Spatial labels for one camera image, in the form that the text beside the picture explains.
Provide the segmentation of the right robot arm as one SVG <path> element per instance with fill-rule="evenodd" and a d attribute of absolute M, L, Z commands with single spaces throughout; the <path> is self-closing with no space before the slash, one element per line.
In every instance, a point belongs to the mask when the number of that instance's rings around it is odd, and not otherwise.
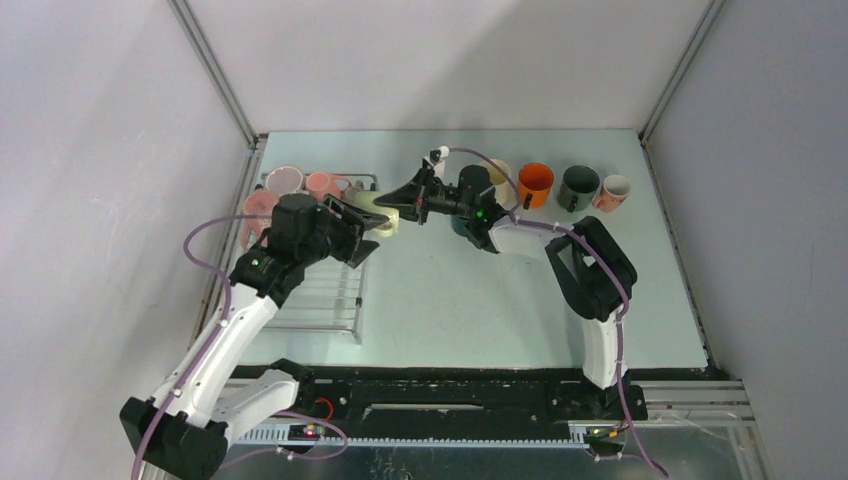
<path fill-rule="evenodd" d="M 623 321 L 637 281 L 633 264 L 593 216 L 565 226 L 525 220 L 495 198 L 489 172 L 464 167 L 456 185 L 444 183 L 436 170 L 422 166 L 405 185 L 375 199 L 403 220 L 423 224 L 432 213 L 463 220 L 469 241 L 494 254 L 519 254 L 548 261 L 558 289 L 570 309 L 583 318 L 585 411 L 606 418 L 622 403 L 616 386 L 623 380 Z"/>

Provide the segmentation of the cream mug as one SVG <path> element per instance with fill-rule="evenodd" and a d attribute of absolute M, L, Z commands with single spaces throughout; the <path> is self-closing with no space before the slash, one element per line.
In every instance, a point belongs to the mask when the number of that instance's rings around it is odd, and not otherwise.
<path fill-rule="evenodd" d="M 503 160 L 492 159 L 482 161 L 481 165 L 489 172 L 492 185 L 495 187 L 496 201 L 504 208 L 509 208 L 514 200 L 514 190 L 509 183 L 511 168 Z"/>

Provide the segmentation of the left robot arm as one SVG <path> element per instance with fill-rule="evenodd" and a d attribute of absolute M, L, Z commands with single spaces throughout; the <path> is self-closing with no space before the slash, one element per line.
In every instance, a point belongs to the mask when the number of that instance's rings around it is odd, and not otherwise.
<path fill-rule="evenodd" d="M 358 267 L 379 246 L 366 232 L 388 217 L 332 195 L 281 197 L 270 225 L 237 260 L 217 271 L 224 299 L 186 356 L 147 399 L 129 398 L 120 421 L 135 452 L 131 476 L 149 463 L 181 479 L 210 479 L 231 446 L 267 418 L 304 416 L 316 403 L 308 368 L 288 360 L 228 397 L 221 395 L 257 334 L 277 314 L 306 270 L 331 257 Z"/>

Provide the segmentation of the salmon printed mug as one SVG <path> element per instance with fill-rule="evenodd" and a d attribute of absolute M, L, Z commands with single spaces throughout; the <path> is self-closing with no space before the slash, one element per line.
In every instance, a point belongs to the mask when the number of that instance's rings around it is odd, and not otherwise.
<path fill-rule="evenodd" d="M 609 175 L 602 181 L 592 206 L 603 213 L 611 213 L 621 206 L 630 192 L 631 183 L 627 177 L 618 174 Z"/>

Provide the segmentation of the orange mug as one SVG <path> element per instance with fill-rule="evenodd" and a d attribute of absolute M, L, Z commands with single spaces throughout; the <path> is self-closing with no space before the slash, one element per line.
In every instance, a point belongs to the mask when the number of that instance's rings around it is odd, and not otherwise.
<path fill-rule="evenodd" d="M 528 163 L 518 174 L 519 206 L 524 210 L 542 208 L 554 183 L 553 171 L 542 163 Z"/>

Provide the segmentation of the teal green mug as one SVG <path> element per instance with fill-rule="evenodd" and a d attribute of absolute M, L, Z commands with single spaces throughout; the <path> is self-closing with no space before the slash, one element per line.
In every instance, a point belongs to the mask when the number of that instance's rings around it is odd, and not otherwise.
<path fill-rule="evenodd" d="M 460 216 L 451 216 L 450 217 L 450 225 L 454 233 L 457 235 L 468 238 L 469 237 L 469 220 Z"/>

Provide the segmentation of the dark green mug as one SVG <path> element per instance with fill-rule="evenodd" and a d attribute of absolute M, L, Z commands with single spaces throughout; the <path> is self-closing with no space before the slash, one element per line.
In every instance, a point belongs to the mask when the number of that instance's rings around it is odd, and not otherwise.
<path fill-rule="evenodd" d="M 573 165 L 562 176 L 557 202 L 569 213 L 585 210 L 600 186 L 597 172 L 589 166 Z"/>

